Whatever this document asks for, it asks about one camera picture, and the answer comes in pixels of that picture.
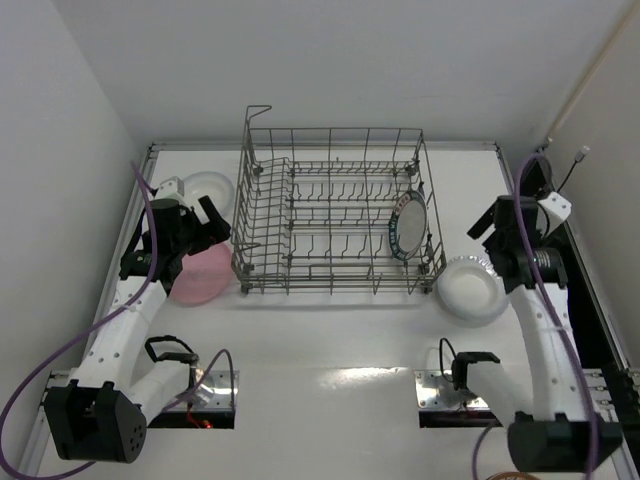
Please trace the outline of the green rimmed printed plate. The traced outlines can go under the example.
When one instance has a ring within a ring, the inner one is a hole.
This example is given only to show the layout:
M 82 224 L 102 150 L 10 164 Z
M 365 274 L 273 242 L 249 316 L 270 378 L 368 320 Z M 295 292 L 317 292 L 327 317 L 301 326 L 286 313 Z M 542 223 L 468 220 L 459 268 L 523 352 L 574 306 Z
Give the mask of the green rimmed printed plate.
M 388 231 L 393 258 L 407 261 L 418 253 L 427 232 L 427 209 L 421 193 L 407 190 L 400 195 L 393 207 Z

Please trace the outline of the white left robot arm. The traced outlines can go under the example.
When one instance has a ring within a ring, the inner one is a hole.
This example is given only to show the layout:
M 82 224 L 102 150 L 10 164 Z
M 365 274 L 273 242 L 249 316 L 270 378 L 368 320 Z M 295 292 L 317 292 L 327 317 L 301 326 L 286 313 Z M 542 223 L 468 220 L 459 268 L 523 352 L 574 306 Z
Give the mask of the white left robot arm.
M 190 348 L 156 354 L 148 334 L 183 267 L 183 259 L 229 239 L 230 225 L 211 199 L 203 209 L 178 198 L 147 205 L 120 260 L 112 308 L 80 366 L 52 387 L 43 407 L 63 460 L 131 463 L 148 426 L 163 412 L 193 404 L 207 372 Z

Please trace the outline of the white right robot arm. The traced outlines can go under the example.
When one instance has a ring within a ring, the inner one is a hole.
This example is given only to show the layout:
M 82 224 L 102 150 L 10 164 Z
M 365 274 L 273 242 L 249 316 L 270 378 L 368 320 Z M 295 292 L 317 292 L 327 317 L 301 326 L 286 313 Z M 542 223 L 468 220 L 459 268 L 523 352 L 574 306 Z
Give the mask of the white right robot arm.
M 562 200 L 502 195 L 469 229 L 479 238 L 514 309 L 531 374 L 520 389 L 491 352 L 460 352 L 452 386 L 481 398 L 507 433 L 515 468 L 524 473 L 591 477 L 622 444 L 622 428 L 596 411 L 580 364 L 568 311 L 568 276 L 560 252 L 537 227 L 540 212 L 568 217 Z

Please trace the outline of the white deep plate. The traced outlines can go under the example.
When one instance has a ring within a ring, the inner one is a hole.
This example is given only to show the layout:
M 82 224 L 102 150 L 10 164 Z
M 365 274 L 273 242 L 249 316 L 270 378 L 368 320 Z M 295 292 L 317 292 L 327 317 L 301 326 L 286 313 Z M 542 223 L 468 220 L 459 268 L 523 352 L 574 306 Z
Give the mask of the white deep plate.
M 451 259 L 437 279 L 436 291 L 442 305 L 466 328 L 493 323 L 509 305 L 502 279 L 482 256 Z
M 201 218 L 206 217 L 199 199 L 208 196 L 218 213 L 226 217 L 232 210 L 235 189 L 231 180 L 218 172 L 202 171 L 183 179 L 184 199 L 188 206 Z

